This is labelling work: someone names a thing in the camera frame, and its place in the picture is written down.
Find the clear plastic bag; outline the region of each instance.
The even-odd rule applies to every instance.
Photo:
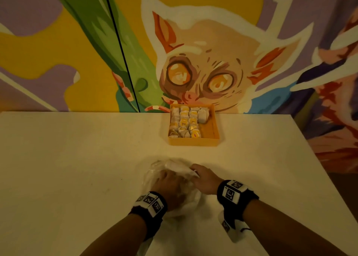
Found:
[[[198,174],[196,174],[188,166],[186,166],[179,160],[157,161],[150,165],[149,170],[144,175],[144,180],[142,183],[143,193],[150,191],[156,180],[159,178],[159,173],[163,169],[172,170],[176,172],[177,175],[183,176],[187,180],[189,180],[193,176],[199,177]],[[181,192],[182,194],[186,195],[185,201],[179,208],[167,212],[164,218],[183,216],[188,213],[191,213],[197,207],[201,197],[201,192],[194,187],[192,182],[187,181],[186,183],[183,183],[181,185]]]

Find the painted wall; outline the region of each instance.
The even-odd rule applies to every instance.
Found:
[[[0,0],[0,110],[291,114],[326,170],[358,172],[357,7]]]

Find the orange box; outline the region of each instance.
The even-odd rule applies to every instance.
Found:
[[[207,107],[209,108],[209,118],[205,124],[199,124],[199,130],[201,133],[201,138],[169,138],[169,145],[172,146],[204,146],[204,147],[215,147],[220,142],[220,135],[218,126],[215,118],[215,106],[213,104],[208,105],[192,105],[192,104],[171,104],[170,111],[173,107],[178,107],[186,105],[189,108],[192,107]]]

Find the white table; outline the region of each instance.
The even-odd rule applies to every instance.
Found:
[[[217,147],[169,146],[168,121],[169,114],[1,113],[1,254],[79,255],[129,212],[148,166],[177,157],[244,182],[358,255],[358,224],[290,116],[220,114]],[[158,232],[148,256],[266,255],[253,235],[231,243],[220,210],[205,197],[171,236]]]

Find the wristband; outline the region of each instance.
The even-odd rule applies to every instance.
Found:
[[[162,195],[150,191],[141,195],[133,205],[130,214],[137,214],[143,218],[147,226],[145,241],[153,237],[160,228],[163,216],[168,210],[168,205]]]
[[[259,197],[248,186],[235,180],[225,180],[218,187],[217,199],[224,207],[225,221],[235,229],[235,220],[244,221],[242,214],[246,206]]]

